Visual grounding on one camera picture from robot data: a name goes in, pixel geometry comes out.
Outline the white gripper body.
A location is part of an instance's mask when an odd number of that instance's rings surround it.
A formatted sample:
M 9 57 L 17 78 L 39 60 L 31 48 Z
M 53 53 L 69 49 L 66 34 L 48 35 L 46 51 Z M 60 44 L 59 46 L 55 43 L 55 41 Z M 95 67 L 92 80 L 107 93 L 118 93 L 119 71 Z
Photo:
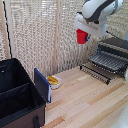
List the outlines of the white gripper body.
M 74 26 L 92 36 L 103 37 L 107 29 L 107 20 L 107 17 L 100 17 L 98 23 L 87 22 L 81 14 L 77 13 L 74 20 Z

